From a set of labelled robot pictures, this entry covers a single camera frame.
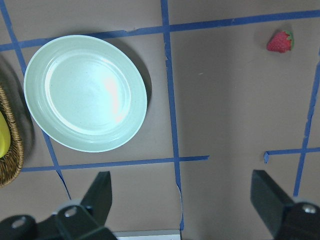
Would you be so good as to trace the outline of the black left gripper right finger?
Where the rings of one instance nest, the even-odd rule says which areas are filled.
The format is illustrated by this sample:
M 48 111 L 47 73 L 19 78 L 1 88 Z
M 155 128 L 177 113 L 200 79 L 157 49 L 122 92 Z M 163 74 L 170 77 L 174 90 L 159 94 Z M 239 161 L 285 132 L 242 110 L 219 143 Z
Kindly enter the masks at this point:
M 274 240 L 318 240 L 320 207 L 291 198 L 264 170 L 253 170 L 250 201 Z

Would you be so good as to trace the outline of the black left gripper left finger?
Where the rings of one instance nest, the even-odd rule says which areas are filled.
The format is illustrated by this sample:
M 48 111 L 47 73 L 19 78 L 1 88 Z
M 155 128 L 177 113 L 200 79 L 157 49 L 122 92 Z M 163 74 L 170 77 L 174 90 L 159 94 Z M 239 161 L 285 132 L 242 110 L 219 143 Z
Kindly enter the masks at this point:
M 0 222 L 2 240 L 115 240 L 105 227 L 112 206 L 109 171 L 99 172 L 80 203 L 67 205 L 47 219 L 14 215 Z

